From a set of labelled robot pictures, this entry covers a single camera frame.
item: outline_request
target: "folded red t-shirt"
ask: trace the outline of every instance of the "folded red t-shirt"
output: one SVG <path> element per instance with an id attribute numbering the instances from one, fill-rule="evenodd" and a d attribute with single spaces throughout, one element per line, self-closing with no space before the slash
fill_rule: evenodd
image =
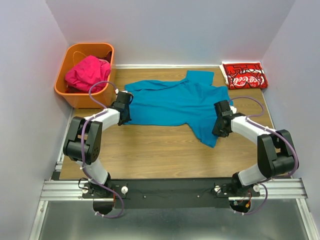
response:
<path id="1" fill-rule="evenodd" d="M 268 81 L 260 62 L 222 62 L 220 66 L 229 89 L 265 89 Z"/>

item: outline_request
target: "orange laundry basket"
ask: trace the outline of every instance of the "orange laundry basket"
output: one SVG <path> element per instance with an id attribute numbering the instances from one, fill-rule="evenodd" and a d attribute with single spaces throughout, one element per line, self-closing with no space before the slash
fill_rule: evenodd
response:
<path id="1" fill-rule="evenodd" d="M 100 105 L 92 101 L 88 93 L 66 93 L 67 82 L 65 76 L 67 72 L 83 60 L 86 56 L 92 55 L 95 57 L 104 58 L 110 51 L 111 54 L 111 72 L 107 80 L 111 83 L 115 82 L 116 76 L 116 64 L 115 64 L 115 50 L 112 45 L 108 43 L 78 43 L 75 44 L 66 51 L 64 60 L 56 79 L 54 90 L 56 93 L 65 98 L 65 100 L 74 108 L 78 109 L 99 109 Z M 111 84 L 106 84 L 104 89 L 92 93 L 94 99 L 98 100 L 102 104 L 108 106 L 111 104 L 112 97 L 115 94 L 115 89 Z"/>

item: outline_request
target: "white wall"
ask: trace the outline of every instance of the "white wall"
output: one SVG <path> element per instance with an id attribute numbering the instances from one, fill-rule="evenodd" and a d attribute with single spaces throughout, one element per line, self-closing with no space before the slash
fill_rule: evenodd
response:
<path id="1" fill-rule="evenodd" d="M 320 229 L 320 1 L 297 0 L 263 57 L 265 98 L 278 129 L 288 129 L 298 153 L 311 213 Z"/>
<path id="2" fill-rule="evenodd" d="M 43 0 L 0 7 L 0 239 L 29 239 L 70 107 L 54 93 L 67 42 Z"/>
<path id="3" fill-rule="evenodd" d="M 108 42 L 118 64 L 261 60 L 295 0 L 46 0 L 69 44 Z"/>

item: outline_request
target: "shirt sleeve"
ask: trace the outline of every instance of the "shirt sleeve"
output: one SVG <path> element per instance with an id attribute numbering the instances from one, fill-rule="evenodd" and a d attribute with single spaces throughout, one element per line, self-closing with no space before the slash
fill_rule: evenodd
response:
<path id="1" fill-rule="evenodd" d="M 215 73 L 212 71 L 188 70 L 185 78 L 196 84 L 211 86 L 214 81 L 214 75 Z"/>

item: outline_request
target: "gray floor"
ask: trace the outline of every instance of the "gray floor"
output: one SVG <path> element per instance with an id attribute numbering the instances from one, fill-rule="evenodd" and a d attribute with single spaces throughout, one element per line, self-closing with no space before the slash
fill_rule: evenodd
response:
<path id="1" fill-rule="evenodd" d="M 253 207 L 261 201 L 253 202 Z M 50 202 L 41 240 L 304 240 L 295 199 L 270 199 L 256 214 L 231 209 L 128 209 L 118 219 L 94 215 L 89 201 Z"/>

